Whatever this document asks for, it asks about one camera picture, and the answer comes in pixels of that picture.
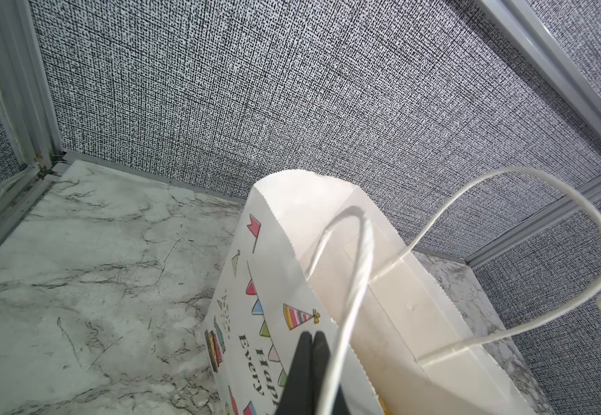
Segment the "white paper gift bag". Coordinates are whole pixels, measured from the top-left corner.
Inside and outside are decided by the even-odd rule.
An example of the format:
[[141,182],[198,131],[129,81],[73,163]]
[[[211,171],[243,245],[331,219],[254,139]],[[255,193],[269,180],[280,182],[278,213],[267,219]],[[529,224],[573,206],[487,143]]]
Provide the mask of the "white paper gift bag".
[[[554,176],[601,234],[601,212]],[[601,291],[528,323],[475,335],[359,186],[302,169],[256,182],[204,321],[221,414],[276,414],[303,332],[313,336],[313,414],[530,414],[486,345],[535,330]]]

